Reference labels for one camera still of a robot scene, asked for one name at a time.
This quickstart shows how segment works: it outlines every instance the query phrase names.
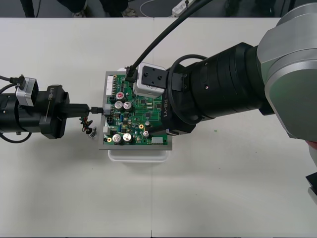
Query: cable connector plug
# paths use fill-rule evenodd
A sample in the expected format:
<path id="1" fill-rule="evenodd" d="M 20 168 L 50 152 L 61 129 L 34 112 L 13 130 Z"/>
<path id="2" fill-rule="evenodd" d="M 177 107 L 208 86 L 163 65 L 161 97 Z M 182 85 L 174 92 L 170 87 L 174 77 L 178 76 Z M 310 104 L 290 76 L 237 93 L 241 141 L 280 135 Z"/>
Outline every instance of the cable connector plug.
<path id="1" fill-rule="evenodd" d="M 98 108 L 98 107 L 91 107 L 90 112 L 92 114 L 103 114 L 104 113 L 104 109 L 103 108 Z"/>
<path id="2" fill-rule="evenodd" d="M 132 66 L 128 66 L 125 69 L 126 69 L 125 81 L 128 81 L 130 83 L 134 83 L 137 80 L 137 76 L 138 76 L 137 69 L 133 69 Z"/>
<path id="3" fill-rule="evenodd" d="M 10 83 L 13 83 L 14 85 L 18 86 L 19 89 L 23 90 L 26 84 L 25 78 L 23 75 L 21 75 L 18 78 L 10 78 Z"/>

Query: electrolytic capacitor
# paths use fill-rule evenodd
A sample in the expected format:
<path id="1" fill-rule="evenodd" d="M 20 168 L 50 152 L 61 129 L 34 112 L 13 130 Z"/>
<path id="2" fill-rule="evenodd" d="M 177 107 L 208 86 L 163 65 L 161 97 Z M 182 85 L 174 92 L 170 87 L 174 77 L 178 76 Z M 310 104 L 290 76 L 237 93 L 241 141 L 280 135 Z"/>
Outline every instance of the electrolytic capacitor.
<path id="1" fill-rule="evenodd" d="M 117 101 L 114 104 L 114 108 L 116 108 L 118 111 L 123 109 L 123 103 L 121 101 Z"/>
<path id="2" fill-rule="evenodd" d="M 119 134 L 116 134 L 116 135 L 114 135 L 113 137 L 112 137 L 112 140 L 113 140 L 113 142 L 115 143 L 115 144 L 120 144 L 121 143 L 121 135 L 119 135 Z"/>
<path id="3" fill-rule="evenodd" d="M 132 141 L 132 135 L 130 133 L 125 133 L 123 135 L 123 140 L 125 143 L 130 143 Z"/>
<path id="4" fill-rule="evenodd" d="M 115 95 L 116 99 L 119 100 L 119 101 L 124 101 L 124 93 L 122 92 L 118 92 L 116 95 Z"/>
<path id="5" fill-rule="evenodd" d="M 130 102 L 125 102 L 125 103 L 123 104 L 123 107 L 124 107 L 124 109 L 125 109 L 127 112 L 129 112 L 129 111 L 132 110 L 132 103 L 130 103 Z"/>
<path id="6" fill-rule="evenodd" d="M 144 131 L 143 132 L 143 137 L 144 138 L 148 138 L 150 136 L 149 132 L 148 131 Z"/>

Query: floor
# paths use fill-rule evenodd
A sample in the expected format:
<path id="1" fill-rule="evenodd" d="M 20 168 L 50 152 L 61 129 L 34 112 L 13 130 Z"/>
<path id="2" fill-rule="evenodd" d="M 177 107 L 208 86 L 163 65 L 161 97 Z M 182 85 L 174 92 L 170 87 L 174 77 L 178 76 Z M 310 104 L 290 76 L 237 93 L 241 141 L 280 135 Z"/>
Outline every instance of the floor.
<path id="1" fill-rule="evenodd" d="M 143 16 L 140 12 L 140 6 L 147 0 L 134 0 L 130 2 L 130 6 L 134 8 L 139 16 Z M 288 10 L 291 0 L 275 0 L 274 12 L 269 15 L 262 15 L 256 8 L 256 1 L 261 0 L 214 0 L 196 12 L 193 17 L 225 17 L 225 8 L 231 5 L 233 14 L 236 17 L 279 17 Z M 262 0 L 266 4 L 274 0 Z M 149 2 L 142 7 L 143 13 L 150 17 L 168 17 L 171 10 L 180 0 L 155 0 Z M 295 6 L 302 5 L 311 0 L 296 0 Z M 94 17 L 105 17 L 103 8 L 99 0 L 87 0 Z M 37 12 L 39 0 L 33 0 L 34 11 Z M 20 0 L 0 0 L 0 17 L 24 17 L 24 12 Z M 71 12 L 62 6 L 56 0 L 42 0 L 39 17 L 71 17 Z"/>

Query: silver robot arm casing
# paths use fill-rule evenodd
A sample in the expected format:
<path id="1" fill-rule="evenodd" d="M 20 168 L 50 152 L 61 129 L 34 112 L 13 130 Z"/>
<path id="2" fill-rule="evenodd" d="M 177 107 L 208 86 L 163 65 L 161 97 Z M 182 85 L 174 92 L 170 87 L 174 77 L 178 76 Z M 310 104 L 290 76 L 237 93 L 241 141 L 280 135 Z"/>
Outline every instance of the silver robot arm casing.
<path id="1" fill-rule="evenodd" d="M 288 12 L 258 46 L 265 96 L 292 138 L 317 141 L 317 3 Z"/>

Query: circuit board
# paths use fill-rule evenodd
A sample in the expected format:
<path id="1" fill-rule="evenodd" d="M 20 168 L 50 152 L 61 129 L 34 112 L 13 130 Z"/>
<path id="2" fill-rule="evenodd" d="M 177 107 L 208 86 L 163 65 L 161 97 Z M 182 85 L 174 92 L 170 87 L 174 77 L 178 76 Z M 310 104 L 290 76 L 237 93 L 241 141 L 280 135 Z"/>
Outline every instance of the circuit board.
<path id="1" fill-rule="evenodd" d="M 125 75 L 110 75 L 112 77 L 111 96 L 108 96 L 106 102 L 111 105 L 110 115 L 106 116 L 106 124 L 109 127 L 110 134 L 104 134 L 104 145 L 116 144 L 112 137 L 115 134 L 124 136 L 129 133 L 132 137 L 130 142 L 122 141 L 121 144 L 129 145 L 167 145 L 167 135 L 150 135 L 145 137 L 144 131 L 150 127 L 160 126 L 161 97 L 148 98 L 138 96 L 133 93 L 133 84 L 125 81 Z M 123 103 L 130 102 L 132 109 L 118 109 L 115 103 L 118 101 L 116 95 L 124 97 Z"/>

